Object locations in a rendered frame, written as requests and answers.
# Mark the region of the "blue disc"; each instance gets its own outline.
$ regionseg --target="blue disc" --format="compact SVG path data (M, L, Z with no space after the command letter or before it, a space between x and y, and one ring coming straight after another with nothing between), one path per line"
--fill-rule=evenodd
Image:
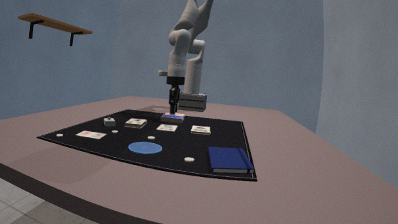
M139 154L154 154L160 152L162 147L151 142L134 142L129 145L129 150Z

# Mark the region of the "wooden shelf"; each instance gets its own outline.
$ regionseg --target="wooden shelf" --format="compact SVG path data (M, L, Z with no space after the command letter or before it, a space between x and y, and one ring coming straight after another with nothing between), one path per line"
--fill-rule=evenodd
M50 28L56 28L57 30L62 30L65 32L70 32L70 45L73 43L73 35L78 34L78 35L84 35L84 34L91 34L93 31L86 30L80 27L75 27L72 25L69 25L67 23L63 23L60 21L56 21L55 19L50 19L47 17L43 17L42 15L38 15L35 13L29 13L26 15L21 15L18 17L18 19L26 21L26 22L31 22L31 29L29 31L29 38L31 39L33 37L33 25L35 24L40 24L42 26L50 27Z

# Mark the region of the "book cover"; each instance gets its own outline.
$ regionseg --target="book cover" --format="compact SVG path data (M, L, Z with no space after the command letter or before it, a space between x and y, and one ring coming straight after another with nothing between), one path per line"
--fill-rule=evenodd
M210 166L214 173L252 174L254 166L242 148L209 147Z

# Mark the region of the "black bracket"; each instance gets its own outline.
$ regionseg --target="black bracket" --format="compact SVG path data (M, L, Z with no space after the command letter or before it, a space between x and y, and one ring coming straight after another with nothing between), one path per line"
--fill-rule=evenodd
M75 35L75 34L82 34L82 33L83 33L83 31L71 33L71 34L70 34L70 44L69 44L69 46L71 46L71 45L73 44L73 35Z
M29 39L33 38L33 26L38 23L44 23L44 20L39 20L35 22L31 22L31 28L29 29Z

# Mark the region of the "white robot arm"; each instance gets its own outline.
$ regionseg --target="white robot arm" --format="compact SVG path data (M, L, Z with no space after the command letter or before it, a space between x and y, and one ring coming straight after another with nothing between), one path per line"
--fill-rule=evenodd
M168 58L168 71L159 71L158 75L167 76L166 82L171 85L169 103L172 115L177 112L177 107L188 111L206 109L207 95L199 94L205 42L195 38L207 27L212 4L213 0L207 0L198 8L196 0L188 0L180 20L168 36L174 49ZM187 53L198 56L189 59L185 65ZM178 85L185 85L181 94Z

